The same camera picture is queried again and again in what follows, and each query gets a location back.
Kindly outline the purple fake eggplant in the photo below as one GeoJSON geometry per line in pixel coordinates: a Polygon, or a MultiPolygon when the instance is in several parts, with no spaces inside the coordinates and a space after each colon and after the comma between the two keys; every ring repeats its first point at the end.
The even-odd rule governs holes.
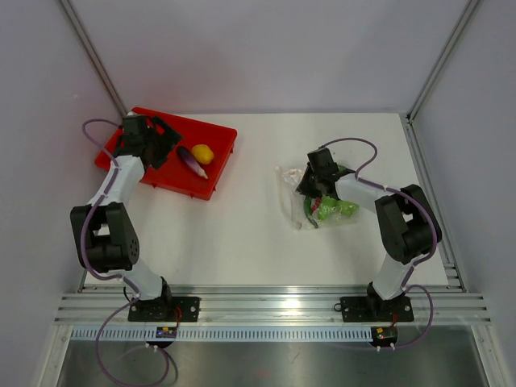
{"type": "Polygon", "coordinates": [[[181,159],[181,161],[197,176],[202,177],[204,179],[208,179],[208,175],[203,167],[195,160],[192,153],[184,146],[179,146],[177,148],[177,155],[181,159]]]}

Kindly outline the dark green fake cucumber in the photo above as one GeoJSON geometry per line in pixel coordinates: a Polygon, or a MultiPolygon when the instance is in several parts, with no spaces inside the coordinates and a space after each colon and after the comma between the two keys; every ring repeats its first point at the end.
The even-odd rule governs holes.
{"type": "Polygon", "coordinates": [[[311,198],[311,197],[308,197],[308,196],[305,196],[304,198],[304,201],[303,201],[303,210],[304,210],[304,214],[306,216],[306,219],[307,221],[315,228],[315,229],[318,229],[319,228],[319,225],[318,225],[318,222],[315,220],[314,218],[314,213],[317,211],[315,211],[314,213],[312,213],[310,211],[311,209],[311,205],[312,203],[314,202],[314,199],[315,198],[311,198]]]}

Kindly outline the yellow fake lemon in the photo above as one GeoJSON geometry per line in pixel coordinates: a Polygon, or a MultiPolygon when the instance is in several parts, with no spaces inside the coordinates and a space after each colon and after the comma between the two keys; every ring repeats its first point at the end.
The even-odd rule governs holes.
{"type": "Polygon", "coordinates": [[[192,147],[191,153],[195,160],[204,165],[210,164],[214,159],[214,153],[208,145],[197,144],[192,147]]]}

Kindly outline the clear zip top bag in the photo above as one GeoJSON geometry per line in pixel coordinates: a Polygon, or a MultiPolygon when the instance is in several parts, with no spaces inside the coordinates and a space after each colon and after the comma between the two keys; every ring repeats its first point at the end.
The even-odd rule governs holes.
{"type": "Polygon", "coordinates": [[[353,202],[330,198],[327,195],[311,198],[299,193],[296,188],[301,183],[304,169],[285,169],[277,166],[274,172],[281,213],[294,230],[337,227],[354,223],[359,219],[360,207],[353,202]]]}

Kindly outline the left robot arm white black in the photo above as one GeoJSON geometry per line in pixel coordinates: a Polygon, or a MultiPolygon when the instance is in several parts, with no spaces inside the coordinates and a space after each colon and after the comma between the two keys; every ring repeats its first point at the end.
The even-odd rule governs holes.
{"type": "Polygon", "coordinates": [[[158,116],[136,113],[123,117],[117,128],[121,134],[114,150],[96,144],[110,162],[104,181],[85,205],[70,212],[77,256],[93,278],[123,284],[131,321],[179,320],[181,308],[167,281],[139,258],[127,207],[144,174],[164,165],[181,135],[158,116]]]}

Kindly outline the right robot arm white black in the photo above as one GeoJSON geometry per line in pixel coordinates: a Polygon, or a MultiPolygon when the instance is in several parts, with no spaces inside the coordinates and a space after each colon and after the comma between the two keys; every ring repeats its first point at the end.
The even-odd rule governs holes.
{"type": "Polygon", "coordinates": [[[347,200],[377,216],[386,255],[364,296],[339,300],[346,323],[414,321],[407,283],[416,266],[430,259],[442,231],[427,197],[418,185],[401,189],[382,186],[340,168],[328,148],[307,154],[308,163],[297,191],[310,199],[347,200]]]}

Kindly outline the red plastic tray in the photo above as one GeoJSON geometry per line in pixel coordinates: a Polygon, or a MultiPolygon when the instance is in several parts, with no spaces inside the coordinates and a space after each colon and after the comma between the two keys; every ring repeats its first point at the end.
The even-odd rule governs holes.
{"type": "Polygon", "coordinates": [[[233,153],[237,130],[143,107],[135,107],[132,112],[146,116],[149,123],[159,118],[156,129],[162,135],[165,126],[181,135],[181,141],[164,164],[157,170],[148,168],[140,181],[191,198],[210,200],[233,153]]]}

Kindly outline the left aluminium corner post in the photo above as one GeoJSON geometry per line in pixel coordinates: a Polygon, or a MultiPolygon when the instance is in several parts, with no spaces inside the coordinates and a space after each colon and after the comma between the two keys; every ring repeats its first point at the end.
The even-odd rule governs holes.
{"type": "Polygon", "coordinates": [[[102,63],[102,59],[94,47],[94,44],[89,37],[89,33],[86,30],[84,23],[81,21],[81,17],[73,5],[73,2],[69,0],[57,0],[56,3],[61,8],[65,18],[68,20],[73,34],[76,36],[82,50],[86,54],[88,61],[93,67],[93,70],[101,82],[104,91],[107,93],[112,105],[120,116],[124,116],[128,112],[128,109],[121,99],[109,73],[106,71],[106,68],[102,63]]]}

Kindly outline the aluminium corner post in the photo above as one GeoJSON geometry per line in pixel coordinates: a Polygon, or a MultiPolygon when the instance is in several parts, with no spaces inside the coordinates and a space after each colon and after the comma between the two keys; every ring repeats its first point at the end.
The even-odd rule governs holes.
{"type": "Polygon", "coordinates": [[[432,90],[437,85],[438,80],[446,68],[448,61],[452,58],[452,55],[457,49],[460,40],[468,29],[469,24],[472,22],[482,3],[483,1],[481,0],[468,0],[463,10],[460,12],[460,16],[456,20],[450,34],[444,43],[444,46],[440,50],[435,63],[432,65],[431,71],[428,73],[422,88],[419,90],[416,99],[411,105],[411,108],[406,113],[406,119],[410,125],[414,124],[418,114],[431,95],[432,90]]]}
{"type": "Polygon", "coordinates": [[[56,3],[61,8],[65,18],[68,20],[73,34],[76,36],[82,50],[86,54],[88,61],[93,67],[93,70],[101,82],[104,91],[107,93],[112,105],[120,116],[124,116],[128,112],[128,109],[121,99],[109,73],[106,71],[106,68],[102,63],[102,59],[94,47],[94,44],[89,37],[89,33],[86,30],[84,23],[81,21],[81,17],[73,5],[73,2],[69,0],[57,0],[56,3]]]}

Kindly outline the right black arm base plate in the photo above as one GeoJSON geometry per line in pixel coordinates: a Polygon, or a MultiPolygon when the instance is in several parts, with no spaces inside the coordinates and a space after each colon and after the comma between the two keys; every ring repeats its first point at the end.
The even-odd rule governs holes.
{"type": "Polygon", "coordinates": [[[340,311],[346,323],[411,323],[414,312],[410,299],[400,296],[393,300],[376,300],[369,296],[341,297],[340,311]]]}

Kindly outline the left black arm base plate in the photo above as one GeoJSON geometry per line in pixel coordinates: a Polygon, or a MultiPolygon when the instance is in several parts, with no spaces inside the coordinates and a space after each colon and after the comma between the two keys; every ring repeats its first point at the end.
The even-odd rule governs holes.
{"type": "Polygon", "coordinates": [[[132,323],[195,323],[198,321],[200,303],[201,298],[198,297],[137,301],[130,307],[127,319],[132,323]]]}

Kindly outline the aluminium mounting rail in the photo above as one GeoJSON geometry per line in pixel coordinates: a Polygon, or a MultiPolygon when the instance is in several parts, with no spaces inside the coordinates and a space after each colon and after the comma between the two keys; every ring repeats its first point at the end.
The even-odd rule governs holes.
{"type": "MultiPolygon", "coordinates": [[[[176,297],[198,297],[200,326],[337,326],[343,320],[334,306],[343,296],[360,296],[356,286],[175,286],[176,297]]],[[[409,293],[414,324],[424,324],[430,310],[434,323],[491,325],[484,297],[460,287],[432,286],[430,295],[409,293]]],[[[86,286],[62,296],[54,319],[59,325],[98,325],[126,303],[118,285],[86,286]]]]}

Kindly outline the right aluminium corner post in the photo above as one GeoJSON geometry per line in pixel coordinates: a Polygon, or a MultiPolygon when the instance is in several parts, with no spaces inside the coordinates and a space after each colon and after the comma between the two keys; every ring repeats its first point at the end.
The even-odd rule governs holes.
{"type": "Polygon", "coordinates": [[[437,85],[438,80],[446,68],[448,61],[452,58],[452,55],[457,49],[460,40],[468,29],[469,24],[472,22],[482,3],[483,1],[481,0],[468,0],[463,10],[460,12],[460,16],[456,20],[450,34],[444,43],[444,46],[440,50],[435,63],[432,65],[431,71],[428,73],[422,88],[419,90],[416,99],[411,105],[411,108],[406,113],[406,119],[410,125],[414,124],[418,114],[431,95],[432,90],[437,85]]]}

